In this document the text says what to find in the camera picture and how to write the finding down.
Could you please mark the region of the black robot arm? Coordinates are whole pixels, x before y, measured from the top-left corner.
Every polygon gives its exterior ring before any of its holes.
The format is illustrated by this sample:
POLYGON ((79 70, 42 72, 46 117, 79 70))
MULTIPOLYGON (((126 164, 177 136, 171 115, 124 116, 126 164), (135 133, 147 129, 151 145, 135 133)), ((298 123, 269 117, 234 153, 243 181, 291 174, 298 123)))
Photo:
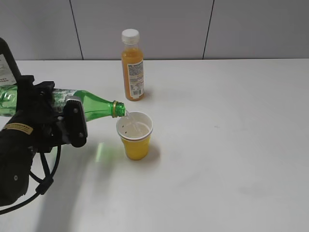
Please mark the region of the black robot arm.
POLYGON ((61 111, 53 108, 54 82, 34 85, 32 75, 17 80, 15 115, 0 131, 0 204, 10 206, 2 213, 18 209, 43 195, 53 183, 61 147, 71 144, 82 147, 87 140, 86 119, 81 99, 66 96, 61 111), (37 176, 36 193, 28 200, 13 206, 28 190, 33 158, 39 153, 45 173, 37 176))

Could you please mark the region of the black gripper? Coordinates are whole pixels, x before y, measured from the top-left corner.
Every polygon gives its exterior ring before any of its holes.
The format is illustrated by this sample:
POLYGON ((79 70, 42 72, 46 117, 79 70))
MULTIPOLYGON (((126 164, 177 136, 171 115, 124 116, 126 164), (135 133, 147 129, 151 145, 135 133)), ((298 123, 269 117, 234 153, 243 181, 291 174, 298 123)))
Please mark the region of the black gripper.
POLYGON ((71 144, 82 147, 87 126, 81 99, 66 96, 62 112, 52 107, 54 81, 34 84, 31 75, 22 76, 17 86, 15 114, 4 126, 6 154, 47 152, 52 147, 71 144))

